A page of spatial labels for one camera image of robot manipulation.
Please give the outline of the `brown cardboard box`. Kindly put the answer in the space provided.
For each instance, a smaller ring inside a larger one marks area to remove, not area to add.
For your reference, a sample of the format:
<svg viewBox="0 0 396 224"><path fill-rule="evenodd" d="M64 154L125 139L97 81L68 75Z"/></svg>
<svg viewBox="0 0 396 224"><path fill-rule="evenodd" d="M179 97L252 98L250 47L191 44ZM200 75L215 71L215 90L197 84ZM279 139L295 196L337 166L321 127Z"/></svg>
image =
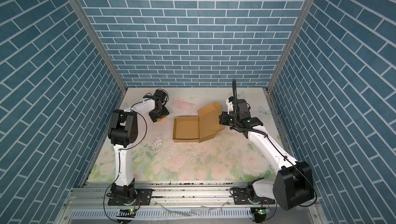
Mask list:
<svg viewBox="0 0 396 224"><path fill-rule="evenodd" d="M177 116L174 119L173 141L176 143L204 142L225 129L220 124L222 104L213 102L197 111L198 116Z"/></svg>

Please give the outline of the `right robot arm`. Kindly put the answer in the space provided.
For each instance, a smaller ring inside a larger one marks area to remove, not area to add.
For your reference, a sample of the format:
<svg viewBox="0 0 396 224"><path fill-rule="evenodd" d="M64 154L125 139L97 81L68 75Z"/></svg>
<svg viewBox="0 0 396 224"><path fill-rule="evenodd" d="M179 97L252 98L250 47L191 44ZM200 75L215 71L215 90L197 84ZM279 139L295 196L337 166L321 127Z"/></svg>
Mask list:
<svg viewBox="0 0 396 224"><path fill-rule="evenodd" d="M310 165L287 153L264 124L251 116L250 105L244 99L229 97L226 105L227 111L219 116L219 123L242 133L268 159L275 172L274 181L262 178L248 183L247 197L252 202L274 200L284 210L316 203L318 195Z"/></svg>

